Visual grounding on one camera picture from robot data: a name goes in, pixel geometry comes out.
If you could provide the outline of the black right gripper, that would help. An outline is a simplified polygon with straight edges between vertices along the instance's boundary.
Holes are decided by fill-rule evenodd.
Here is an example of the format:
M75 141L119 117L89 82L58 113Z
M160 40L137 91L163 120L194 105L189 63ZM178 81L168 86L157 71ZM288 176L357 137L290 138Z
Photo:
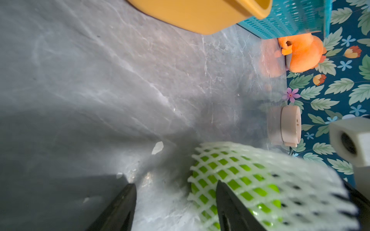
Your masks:
M348 182L343 181L348 190L351 202L358 207L357 218L359 222L370 222L370 201Z

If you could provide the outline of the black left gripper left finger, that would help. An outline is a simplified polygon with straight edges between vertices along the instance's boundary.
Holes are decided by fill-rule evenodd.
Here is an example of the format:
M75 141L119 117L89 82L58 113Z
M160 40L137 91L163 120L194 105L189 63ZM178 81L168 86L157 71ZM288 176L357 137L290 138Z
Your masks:
M131 231L136 201L136 185L129 183L87 228L87 231Z

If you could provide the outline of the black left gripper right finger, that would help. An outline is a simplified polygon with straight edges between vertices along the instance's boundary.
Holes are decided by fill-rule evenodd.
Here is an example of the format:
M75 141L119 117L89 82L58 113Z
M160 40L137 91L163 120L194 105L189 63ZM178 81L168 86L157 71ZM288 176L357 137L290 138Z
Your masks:
M218 181L216 206L221 231L266 231L228 185Z

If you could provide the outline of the light green custard apple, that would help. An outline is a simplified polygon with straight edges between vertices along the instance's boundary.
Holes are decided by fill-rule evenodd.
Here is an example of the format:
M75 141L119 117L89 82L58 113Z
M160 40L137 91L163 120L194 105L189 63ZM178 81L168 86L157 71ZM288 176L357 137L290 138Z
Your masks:
M194 156L189 200L194 204L199 219L207 231L219 231L220 223L216 206L216 187L218 181L228 185L238 199L259 220L262 215L271 215L273 210L281 209L281 201L268 199L279 193L278 186L267 183L271 176L266 164L251 157L235 153L212 153Z

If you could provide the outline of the white foam net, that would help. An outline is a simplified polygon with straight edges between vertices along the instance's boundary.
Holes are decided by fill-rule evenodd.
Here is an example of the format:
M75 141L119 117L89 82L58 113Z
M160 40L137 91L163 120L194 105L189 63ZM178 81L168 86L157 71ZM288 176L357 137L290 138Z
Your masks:
M202 143L192 158L188 199L206 231L221 229L218 182L269 231L360 229L343 180L325 165L233 142Z

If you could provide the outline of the round beige clock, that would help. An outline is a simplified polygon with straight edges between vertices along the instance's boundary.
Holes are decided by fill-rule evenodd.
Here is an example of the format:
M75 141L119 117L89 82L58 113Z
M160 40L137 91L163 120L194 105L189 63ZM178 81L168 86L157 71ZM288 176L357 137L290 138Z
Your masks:
M301 141L301 110L298 106L275 106L267 114L268 137L272 144L296 148Z

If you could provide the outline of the orange toy duck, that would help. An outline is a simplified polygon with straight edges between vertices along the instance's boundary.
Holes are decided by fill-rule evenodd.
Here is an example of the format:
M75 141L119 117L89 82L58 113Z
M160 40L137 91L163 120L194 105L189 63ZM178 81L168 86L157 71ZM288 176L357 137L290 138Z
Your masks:
M324 60L327 49L323 41L311 33L278 38L286 68L294 73L313 69Z

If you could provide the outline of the yellow plastic tub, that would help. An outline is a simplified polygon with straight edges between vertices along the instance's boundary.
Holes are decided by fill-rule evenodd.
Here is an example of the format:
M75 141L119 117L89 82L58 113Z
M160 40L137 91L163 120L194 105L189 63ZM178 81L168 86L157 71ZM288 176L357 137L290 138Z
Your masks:
M250 17L265 19L271 0L131 0L139 11L173 26L211 35Z

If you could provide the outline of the teal plastic basket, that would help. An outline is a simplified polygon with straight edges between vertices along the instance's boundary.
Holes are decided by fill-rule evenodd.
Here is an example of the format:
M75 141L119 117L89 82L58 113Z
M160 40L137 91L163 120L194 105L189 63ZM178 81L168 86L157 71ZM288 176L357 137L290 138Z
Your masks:
M251 17L238 25L261 39L274 39L306 33L330 34L332 1L273 1L269 16Z

